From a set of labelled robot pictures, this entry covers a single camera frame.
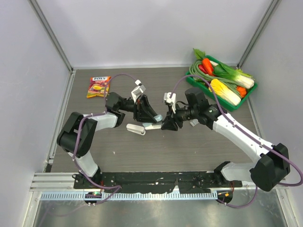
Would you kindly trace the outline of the blue white stapler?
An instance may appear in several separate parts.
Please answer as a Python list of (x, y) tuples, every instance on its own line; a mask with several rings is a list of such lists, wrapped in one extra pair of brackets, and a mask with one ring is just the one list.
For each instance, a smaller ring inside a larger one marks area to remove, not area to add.
[(145, 130), (157, 130), (162, 127), (162, 115), (154, 116), (154, 119), (157, 121), (156, 123), (143, 123), (143, 127)]

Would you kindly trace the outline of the staple box tray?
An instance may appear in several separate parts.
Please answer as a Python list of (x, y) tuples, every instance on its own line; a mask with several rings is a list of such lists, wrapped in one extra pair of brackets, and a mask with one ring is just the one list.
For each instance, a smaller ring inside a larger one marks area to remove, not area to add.
[(190, 120), (189, 123), (192, 127), (195, 127), (199, 123), (199, 121), (198, 121), (198, 119), (193, 119), (193, 120)]

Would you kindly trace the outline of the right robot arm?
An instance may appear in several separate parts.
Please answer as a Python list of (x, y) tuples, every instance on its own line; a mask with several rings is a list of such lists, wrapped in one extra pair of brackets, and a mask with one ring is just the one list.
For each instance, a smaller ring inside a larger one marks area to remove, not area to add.
[(239, 124), (217, 104), (209, 104), (204, 93), (196, 88), (185, 91), (187, 103), (179, 107), (176, 94), (165, 93), (164, 101), (169, 110), (163, 120), (162, 130), (177, 131), (184, 121), (198, 120), (202, 125), (223, 135), (251, 159), (250, 163), (225, 161), (214, 169), (214, 182), (220, 187), (231, 181), (253, 182), (263, 191), (271, 191), (289, 173), (290, 165), (282, 157), (289, 157), (282, 143), (273, 145)]

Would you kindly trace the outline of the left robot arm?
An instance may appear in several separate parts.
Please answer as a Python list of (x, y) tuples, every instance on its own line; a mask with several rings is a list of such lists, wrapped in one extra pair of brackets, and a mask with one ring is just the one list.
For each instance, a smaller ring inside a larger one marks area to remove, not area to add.
[(57, 137), (57, 145), (71, 155), (85, 176), (84, 183), (91, 189), (100, 185), (102, 177), (100, 167), (90, 153), (94, 134), (120, 126), (125, 117), (124, 111), (132, 113), (134, 120), (142, 123), (158, 123), (162, 119), (153, 110), (146, 95), (139, 95), (133, 100), (111, 92), (106, 97), (105, 112), (89, 115), (73, 112)]

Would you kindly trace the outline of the green plastic tray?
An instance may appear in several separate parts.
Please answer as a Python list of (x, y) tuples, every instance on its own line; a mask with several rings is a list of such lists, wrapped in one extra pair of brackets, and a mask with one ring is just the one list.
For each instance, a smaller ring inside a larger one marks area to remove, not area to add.
[(189, 67), (187, 75), (190, 75), (186, 78), (189, 84), (201, 89), (212, 99), (216, 94), (220, 105), (228, 111), (238, 109), (257, 87), (250, 75), (208, 55), (196, 60)]

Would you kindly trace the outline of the candy bag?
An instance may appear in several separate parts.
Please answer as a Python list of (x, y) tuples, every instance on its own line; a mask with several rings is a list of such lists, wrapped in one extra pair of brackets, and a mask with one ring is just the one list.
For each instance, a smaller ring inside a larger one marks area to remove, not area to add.
[(109, 92), (111, 77), (91, 77), (86, 97), (105, 97)]

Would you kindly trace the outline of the napa cabbage toy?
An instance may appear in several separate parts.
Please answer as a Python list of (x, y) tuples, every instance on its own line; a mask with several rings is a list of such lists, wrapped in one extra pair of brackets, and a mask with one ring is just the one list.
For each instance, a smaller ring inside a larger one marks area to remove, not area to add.
[(226, 85), (224, 85), (218, 79), (213, 79), (210, 82), (210, 86), (212, 87), (217, 96), (221, 97), (231, 105), (237, 106), (241, 102), (241, 98), (237, 94), (232, 92), (228, 87), (226, 87)]

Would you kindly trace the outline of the red pepper toy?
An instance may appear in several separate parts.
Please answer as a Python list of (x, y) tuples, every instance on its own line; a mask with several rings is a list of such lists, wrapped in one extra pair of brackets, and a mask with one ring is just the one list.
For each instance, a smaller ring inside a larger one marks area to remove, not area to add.
[(202, 64), (198, 65), (198, 68), (206, 75), (208, 75), (208, 72), (206, 71), (206, 69), (204, 68), (204, 66)]

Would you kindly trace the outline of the orange carrot toy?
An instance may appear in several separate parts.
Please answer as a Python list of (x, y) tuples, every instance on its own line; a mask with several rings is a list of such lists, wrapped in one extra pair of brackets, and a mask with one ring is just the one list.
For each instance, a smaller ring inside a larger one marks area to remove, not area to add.
[(208, 58), (204, 58), (202, 60), (202, 65), (203, 65), (204, 69), (206, 70), (207, 74), (210, 76), (213, 76), (214, 69)]

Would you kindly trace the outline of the green long beans bundle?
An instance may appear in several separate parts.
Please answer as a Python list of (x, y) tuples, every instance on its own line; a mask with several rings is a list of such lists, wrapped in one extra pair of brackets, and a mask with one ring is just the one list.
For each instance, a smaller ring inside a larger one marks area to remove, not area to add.
[(215, 76), (210, 76), (208, 74), (205, 74), (203, 71), (201, 71), (198, 68), (198, 65), (200, 65), (201, 62), (200, 60), (196, 60), (190, 67), (189, 67), (189, 74), (191, 75), (198, 75), (203, 77), (207, 82), (211, 82), (213, 79), (218, 79), (221, 81), (226, 87), (228, 87), (232, 92), (240, 96), (239, 91), (237, 90), (238, 84), (234, 81), (231, 81), (229, 79), (221, 78), (221, 77), (215, 77)]

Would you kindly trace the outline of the bok choy toy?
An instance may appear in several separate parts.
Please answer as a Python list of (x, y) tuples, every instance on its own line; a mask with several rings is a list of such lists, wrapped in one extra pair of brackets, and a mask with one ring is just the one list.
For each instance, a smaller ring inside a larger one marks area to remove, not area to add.
[(244, 76), (243, 73), (240, 73), (239, 71), (224, 63), (219, 63), (214, 67), (214, 74), (218, 77), (233, 81), (238, 86), (244, 87), (246, 89), (252, 88), (255, 84), (252, 78)]

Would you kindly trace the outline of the small orange tomato toy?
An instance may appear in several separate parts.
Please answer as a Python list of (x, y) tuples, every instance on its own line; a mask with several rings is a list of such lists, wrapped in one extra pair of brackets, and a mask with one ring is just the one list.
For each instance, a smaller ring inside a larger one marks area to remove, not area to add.
[(247, 95), (247, 90), (244, 87), (237, 86), (237, 91), (239, 92), (241, 98), (244, 98)]

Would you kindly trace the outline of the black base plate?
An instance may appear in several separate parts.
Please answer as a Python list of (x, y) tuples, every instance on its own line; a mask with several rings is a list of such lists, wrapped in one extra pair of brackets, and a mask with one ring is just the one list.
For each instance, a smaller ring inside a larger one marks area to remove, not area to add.
[(175, 186), (181, 194), (210, 192), (211, 188), (242, 187), (241, 181), (220, 180), (215, 173), (202, 172), (103, 172), (97, 184), (106, 187), (106, 193), (164, 194), (171, 193)]

